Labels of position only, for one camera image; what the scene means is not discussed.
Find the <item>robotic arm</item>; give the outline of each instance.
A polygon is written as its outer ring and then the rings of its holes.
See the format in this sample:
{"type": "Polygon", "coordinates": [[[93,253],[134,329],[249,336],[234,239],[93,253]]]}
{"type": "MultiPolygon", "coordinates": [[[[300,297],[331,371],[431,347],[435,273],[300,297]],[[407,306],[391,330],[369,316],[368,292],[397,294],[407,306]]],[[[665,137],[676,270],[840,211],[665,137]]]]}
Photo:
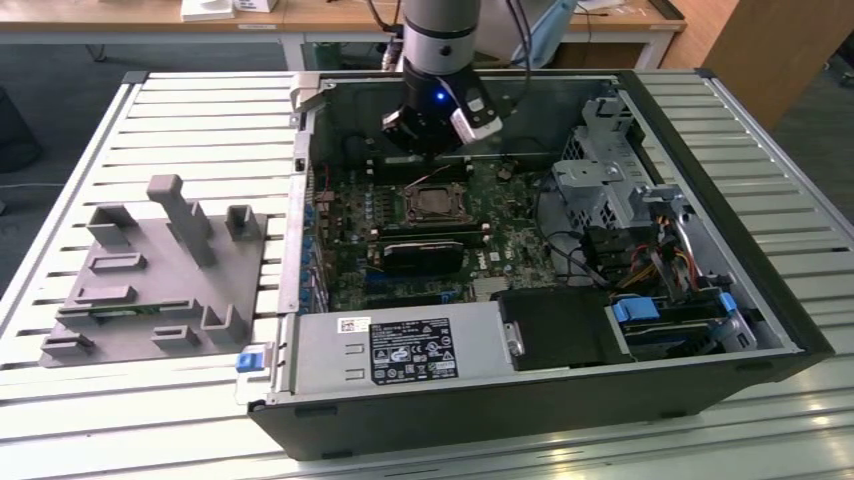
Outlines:
{"type": "Polygon", "coordinates": [[[383,118],[383,132],[403,150],[429,161],[501,129],[501,112],[511,109],[499,107],[472,69],[475,50],[512,63],[524,62],[529,52],[531,64],[541,66],[560,43],[575,3],[405,0],[403,102],[383,118]],[[515,23],[520,18],[535,21],[521,26],[515,23]],[[541,40],[537,48],[528,43],[532,38],[541,40]]]}

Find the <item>black plastic cover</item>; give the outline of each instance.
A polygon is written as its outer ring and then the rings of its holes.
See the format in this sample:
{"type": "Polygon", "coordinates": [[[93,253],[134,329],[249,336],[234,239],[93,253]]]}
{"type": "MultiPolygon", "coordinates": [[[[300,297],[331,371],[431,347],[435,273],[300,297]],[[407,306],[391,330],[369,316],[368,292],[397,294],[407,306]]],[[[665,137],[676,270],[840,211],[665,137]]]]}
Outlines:
{"type": "Polygon", "coordinates": [[[512,357],[517,371],[627,363],[604,313],[608,296],[587,287],[507,290],[492,295],[501,321],[515,324],[524,351],[512,357]]]}
{"type": "Polygon", "coordinates": [[[388,275],[448,275],[463,268],[463,244],[403,243],[383,248],[383,270],[388,275]]]}

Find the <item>floor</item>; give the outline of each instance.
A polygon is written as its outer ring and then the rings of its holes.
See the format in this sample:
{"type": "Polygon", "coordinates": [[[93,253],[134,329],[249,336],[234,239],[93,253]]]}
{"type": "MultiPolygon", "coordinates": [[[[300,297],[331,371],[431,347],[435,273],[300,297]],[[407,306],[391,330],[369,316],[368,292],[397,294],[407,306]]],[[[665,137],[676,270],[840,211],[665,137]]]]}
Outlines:
{"type": "MultiPolygon", "coordinates": [[[[38,161],[0,174],[0,294],[14,275],[100,117],[129,70],[260,71],[284,68],[276,45],[116,45],[93,63],[82,46],[0,46],[0,85],[41,142],[38,161]]],[[[774,137],[848,219],[854,219],[854,88],[823,72],[780,122],[774,137]]]]}

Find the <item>green circuit board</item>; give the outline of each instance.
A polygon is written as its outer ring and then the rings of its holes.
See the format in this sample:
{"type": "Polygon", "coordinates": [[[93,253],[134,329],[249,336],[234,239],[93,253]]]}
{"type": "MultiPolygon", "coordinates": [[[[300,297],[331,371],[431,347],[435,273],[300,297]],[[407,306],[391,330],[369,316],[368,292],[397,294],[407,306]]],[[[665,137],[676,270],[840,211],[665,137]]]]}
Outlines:
{"type": "Polygon", "coordinates": [[[539,173],[499,178],[501,162],[472,162],[461,190],[464,212],[489,224],[484,248],[464,250],[461,269],[436,277],[391,277],[371,265],[369,232],[377,224],[404,221],[405,185],[372,185],[356,174],[332,186],[323,221],[324,259],[332,311],[372,308],[385,299],[432,297],[437,303],[475,301],[476,279],[501,278],[508,288],[553,285],[555,270],[543,249],[531,208],[539,173]],[[381,200],[383,208],[375,202],[381,200]]]}

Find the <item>motherboard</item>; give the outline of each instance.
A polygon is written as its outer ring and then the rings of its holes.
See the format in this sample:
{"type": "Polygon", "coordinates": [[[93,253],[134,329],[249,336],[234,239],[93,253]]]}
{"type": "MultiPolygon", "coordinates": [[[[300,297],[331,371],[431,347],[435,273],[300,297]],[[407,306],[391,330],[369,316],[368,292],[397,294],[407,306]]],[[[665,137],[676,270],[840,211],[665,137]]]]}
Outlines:
{"type": "Polygon", "coordinates": [[[332,311],[487,301],[555,284],[532,219],[541,172],[515,170],[491,159],[436,166],[405,183],[368,171],[320,175],[332,311]]]}

